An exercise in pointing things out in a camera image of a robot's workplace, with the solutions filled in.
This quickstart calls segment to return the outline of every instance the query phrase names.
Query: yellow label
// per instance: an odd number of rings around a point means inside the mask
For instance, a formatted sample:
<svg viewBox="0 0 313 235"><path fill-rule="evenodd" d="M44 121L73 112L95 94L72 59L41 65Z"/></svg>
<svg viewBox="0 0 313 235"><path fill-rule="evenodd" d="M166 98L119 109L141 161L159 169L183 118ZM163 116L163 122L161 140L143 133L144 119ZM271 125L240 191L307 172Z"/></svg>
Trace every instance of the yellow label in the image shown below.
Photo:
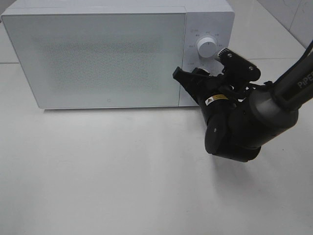
<svg viewBox="0 0 313 235"><path fill-rule="evenodd" d="M227 97L223 94L216 94L214 96L211 96L210 98L208 98L205 101L205 104L208 106L210 103L214 102L215 100L219 100L219 99L227 99Z"/></svg>

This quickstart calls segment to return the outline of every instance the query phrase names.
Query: cable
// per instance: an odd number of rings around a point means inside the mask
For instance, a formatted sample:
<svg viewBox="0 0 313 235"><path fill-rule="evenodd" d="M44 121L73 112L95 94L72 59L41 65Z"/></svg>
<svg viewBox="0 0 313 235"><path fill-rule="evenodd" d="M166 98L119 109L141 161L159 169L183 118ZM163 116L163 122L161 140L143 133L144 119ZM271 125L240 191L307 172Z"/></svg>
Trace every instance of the cable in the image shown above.
<svg viewBox="0 0 313 235"><path fill-rule="evenodd" d="M305 50L301 58L290 68L288 69L283 75L281 75L274 84L277 84L281 81L284 77L286 77L295 67L297 67L312 51L313 48L313 41L309 44L308 48Z"/></svg>

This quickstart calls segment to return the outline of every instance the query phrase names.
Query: white microwave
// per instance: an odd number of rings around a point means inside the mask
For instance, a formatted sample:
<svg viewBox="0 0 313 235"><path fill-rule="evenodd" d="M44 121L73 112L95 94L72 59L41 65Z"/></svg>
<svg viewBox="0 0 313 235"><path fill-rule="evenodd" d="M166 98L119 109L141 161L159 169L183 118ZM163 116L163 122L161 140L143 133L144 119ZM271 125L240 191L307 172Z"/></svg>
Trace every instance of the white microwave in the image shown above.
<svg viewBox="0 0 313 235"><path fill-rule="evenodd" d="M216 74L225 0L17 0L2 14L43 109L193 106L177 66Z"/></svg>

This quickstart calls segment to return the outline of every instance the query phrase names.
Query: white table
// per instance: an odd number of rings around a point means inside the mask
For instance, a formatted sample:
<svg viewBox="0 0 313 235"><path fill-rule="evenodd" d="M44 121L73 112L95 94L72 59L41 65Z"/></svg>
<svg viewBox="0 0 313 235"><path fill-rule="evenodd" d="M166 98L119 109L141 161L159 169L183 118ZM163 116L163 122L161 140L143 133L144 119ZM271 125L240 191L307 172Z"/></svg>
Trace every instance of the white table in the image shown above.
<svg viewBox="0 0 313 235"><path fill-rule="evenodd" d="M231 4L230 48L275 80L303 47ZM206 153L199 108L40 110L17 62L0 24L1 235L313 234L313 102L243 164Z"/></svg>

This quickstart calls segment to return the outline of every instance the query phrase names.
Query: microwave control panel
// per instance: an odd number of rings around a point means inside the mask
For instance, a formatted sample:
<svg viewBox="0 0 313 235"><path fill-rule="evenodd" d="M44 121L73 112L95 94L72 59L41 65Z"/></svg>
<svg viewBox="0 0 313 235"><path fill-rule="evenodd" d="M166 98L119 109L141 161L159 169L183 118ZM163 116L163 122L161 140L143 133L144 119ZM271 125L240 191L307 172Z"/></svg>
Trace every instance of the microwave control panel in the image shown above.
<svg viewBox="0 0 313 235"><path fill-rule="evenodd" d="M221 73L223 66L215 60L224 47L228 47L234 22L234 13L188 12L186 14L182 69L207 70L212 75ZM180 88L179 106L194 106L195 101Z"/></svg>

